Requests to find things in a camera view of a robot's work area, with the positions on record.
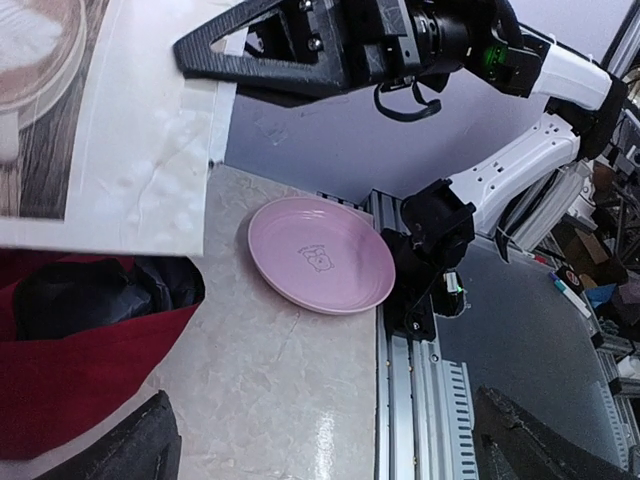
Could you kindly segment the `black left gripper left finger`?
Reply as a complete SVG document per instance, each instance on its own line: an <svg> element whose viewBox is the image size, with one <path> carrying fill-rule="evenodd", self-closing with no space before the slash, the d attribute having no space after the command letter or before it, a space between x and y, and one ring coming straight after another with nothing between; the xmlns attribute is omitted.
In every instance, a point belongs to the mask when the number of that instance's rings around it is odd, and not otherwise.
<svg viewBox="0 0 640 480"><path fill-rule="evenodd" d="M107 434L44 473L46 479L176 479L180 435L160 390Z"/></svg>

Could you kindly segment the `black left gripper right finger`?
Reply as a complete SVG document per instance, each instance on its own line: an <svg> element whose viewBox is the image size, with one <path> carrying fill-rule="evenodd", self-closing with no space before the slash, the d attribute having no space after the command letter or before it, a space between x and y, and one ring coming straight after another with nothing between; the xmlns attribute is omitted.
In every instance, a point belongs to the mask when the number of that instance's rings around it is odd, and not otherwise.
<svg viewBox="0 0 640 480"><path fill-rule="evenodd" d="M635 477L562 437L497 389L479 387L473 405L473 441L481 479Z"/></svg>

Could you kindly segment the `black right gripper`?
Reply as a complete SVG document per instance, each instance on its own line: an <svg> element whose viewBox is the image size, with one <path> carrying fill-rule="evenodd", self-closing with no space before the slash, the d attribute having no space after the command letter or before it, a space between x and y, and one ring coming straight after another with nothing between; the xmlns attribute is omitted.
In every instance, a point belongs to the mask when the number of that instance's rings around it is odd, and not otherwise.
<svg viewBox="0 0 640 480"><path fill-rule="evenodd" d="M273 29L290 60L215 52L245 28ZM235 82L306 98L329 98L380 83L395 87L436 62L440 28L426 1L243 1L173 45L187 79Z"/></svg>

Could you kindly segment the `red student backpack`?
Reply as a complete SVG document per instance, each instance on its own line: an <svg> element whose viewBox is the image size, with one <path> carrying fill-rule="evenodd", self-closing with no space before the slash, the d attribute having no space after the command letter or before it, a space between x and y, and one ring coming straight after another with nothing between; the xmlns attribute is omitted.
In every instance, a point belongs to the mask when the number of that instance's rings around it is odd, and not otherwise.
<svg viewBox="0 0 640 480"><path fill-rule="evenodd" d="M30 460L118 410L203 302L186 257L1 253L1 456Z"/></svg>

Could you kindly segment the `coffee cover notebook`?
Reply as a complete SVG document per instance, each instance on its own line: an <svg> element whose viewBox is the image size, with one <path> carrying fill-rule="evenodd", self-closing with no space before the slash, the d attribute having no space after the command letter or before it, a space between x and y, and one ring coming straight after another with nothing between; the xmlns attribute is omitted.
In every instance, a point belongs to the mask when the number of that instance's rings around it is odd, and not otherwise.
<svg viewBox="0 0 640 480"><path fill-rule="evenodd" d="M1 244L199 255L235 88L174 43L226 1L1 5Z"/></svg>

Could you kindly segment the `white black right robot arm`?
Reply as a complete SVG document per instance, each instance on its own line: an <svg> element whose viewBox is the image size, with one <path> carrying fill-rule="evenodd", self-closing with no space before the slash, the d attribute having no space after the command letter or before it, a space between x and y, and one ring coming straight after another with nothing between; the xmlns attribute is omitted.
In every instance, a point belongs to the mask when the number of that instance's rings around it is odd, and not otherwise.
<svg viewBox="0 0 640 480"><path fill-rule="evenodd" d="M174 43L188 79L236 83L281 106L372 88L410 89L414 112L383 108L402 123L439 112L441 92L467 70L497 91L548 99L540 120L477 164L406 198L406 234L389 239L396 263L395 316L415 323L446 271L478 233L505 250L507 236L540 206L556 169L607 146L627 88L587 56L520 23L506 1L244 1Z"/></svg>

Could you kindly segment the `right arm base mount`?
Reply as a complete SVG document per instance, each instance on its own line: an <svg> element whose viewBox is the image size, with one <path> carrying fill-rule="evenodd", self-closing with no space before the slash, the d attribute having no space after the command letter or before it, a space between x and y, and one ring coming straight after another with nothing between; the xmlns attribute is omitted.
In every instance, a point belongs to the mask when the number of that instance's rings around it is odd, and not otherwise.
<svg viewBox="0 0 640 480"><path fill-rule="evenodd" d="M437 337L435 317L455 318L465 308L461 276L449 269L424 292L409 285L395 286L383 304L384 326L388 336L432 342Z"/></svg>

